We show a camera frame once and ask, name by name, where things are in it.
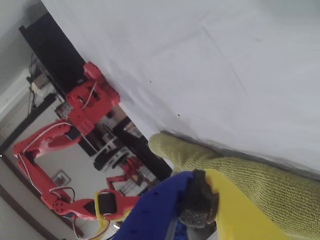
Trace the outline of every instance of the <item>red robot arm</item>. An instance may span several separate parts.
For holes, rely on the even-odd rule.
[[[93,199],[85,198],[71,202],[71,197],[63,190],[66,187],[58,187],[35,163],[37,157],[78,143],[81,134],[87,135],[100,118],[120,102],[118,93],[91,62],[84,65],[84,74],[88,80],[75,87],[66,96],[72,106],[67,114],[68,119],[59,119],[16,143],[13,146],[13,154],[17,157],[18,166],[41,193],[41,200],[48,208],[65,217],[77,216],[93,220],[97,218]],[[78,129],[76,136],[69,134],[74,128]],[[109,220],[121,217],[124,211],[132,208],[138,200],[138,197],[122,196],[114,190],[105,189],[101,192],[109,193],[101,194],[99,200],[99,208],[100,204],[102,206],[100,212]]]

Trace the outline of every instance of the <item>white surface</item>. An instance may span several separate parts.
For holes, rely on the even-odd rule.
[[[318,1],[43,2],[147,138],[177,131],[320,170]]]
[[[1,239],[45,240],[0,197]]]
[[[7,113],[28,93],[29,83],[26,77],[29,75],[27,69],[21,72],[21,75],[12,81],[9,87],[0,94],[0,121]]]

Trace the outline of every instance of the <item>yellow-green knit fabric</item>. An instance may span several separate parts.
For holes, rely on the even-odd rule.
[[[259,162],[221,157],[165,133],[153,135],[149,147],[172,161],[173,171],[218,170],[292,239],[320,240],[319,182]]]

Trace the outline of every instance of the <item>framed picture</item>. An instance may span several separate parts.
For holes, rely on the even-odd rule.
[[[65,186],[68,183],[70,183],[71,178],[61,169],[54,175],[52,180],[57,184],[59,187],[60,186]]]

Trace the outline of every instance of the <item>white wall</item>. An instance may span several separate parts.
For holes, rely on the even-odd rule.
[[[2,0],[0,8],[0,120],[27,92],[32,50],[19,32],[45,12],[40,0]]]
[[[25,220],[23,220],[2,198],[0,198],[1,239],[44,240]]]

